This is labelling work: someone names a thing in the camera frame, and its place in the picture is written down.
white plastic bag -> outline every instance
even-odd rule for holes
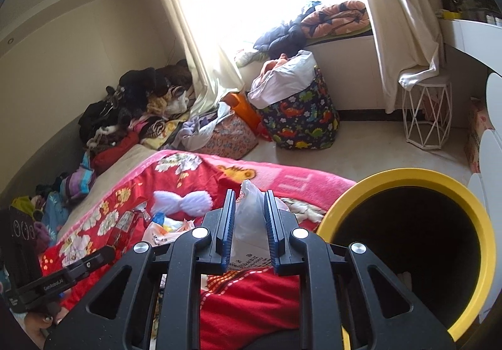
[[[314,55],[300,50],[298,55],[275,70],[267,71],[263,78],[256,78],[248,99],[258,109],[263,109],[307,88],[315,78]]]
[[[193,230],[194,228],[195,226],[193,221],[184,220],[183,225],[179,227],[179,229],[174,232],[168,232],[164,229],[164,227],[158,225],[156,222],[151,222],[145,230],[142,240],[150,243],[151,246],[156,247],[159,245],[169,244],[169,242],[174,242],[181,234]]]
[[[263,213],[264,193],[252,182],[244,180],[240,187],[243,196],[235,209],[230,270],[261,268],[270,265],[269,241]],[[277,208],[289,211],[279,198]]]

white stool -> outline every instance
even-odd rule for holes
[[[441,149],[451,128],[452,93],[448,75],[420,81],[411,91],[402,88],[402,98],[406,142],[424,150]],[[408,109],[412,113],[411,122],[406,119]],[[425,111],[427,120],[417,120],[421,110]]]

red blanket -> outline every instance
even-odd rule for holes
[[[181,196],[206,190],[212,208],[223,206],[227,189],[237,194],[240,183],[250,179],[258,188],[271,189],[278,197],[296,198],[328,210],[353,185],[350,180],[315,170],[269,163],[234,161],[217,156],[161,151],[132,170],[112,187],[103,201],[74,225],[63,239],[42,257],[44,275],[61,269],[107,242],[125,207],[145,197],[147,210],[155,190]],[[182,219],[179,212],[172,216]],[[195,219],[200,224],[202,218]],[[305,220],[302,226],[313,229]],[[144,224],[139,221],[129,246],[140,241]],[[71,309],[109,269],[102,267],[79,282],[62,306]],[[201,292],[201,348],[238,349],[266,333],[298,327],[298,279],[280,278],[271,269],[230,272],[209,277],[208,291]]]

tile floor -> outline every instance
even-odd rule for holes
[[[465,139],[465,130],[452,129],[442,150],[426,152],[406,142],[402,122],[344,121],[329,149],[288,151],[260,141],[244,160],[323,170],[355,181],[383,170],[421,167],[467,185],[471,173],[463,152]]]

person's hand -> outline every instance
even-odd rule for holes
[[[56,315],[56,324],[68,314],[68,309],[61,308],[60,312]],[[24,317],[24,329],[26,334],[31,340],[39,347],[43,348],[45,337],[40,329],[47,329],[51,326],[53,318],[51,316],[43,315],[41,313],[28,312]]]

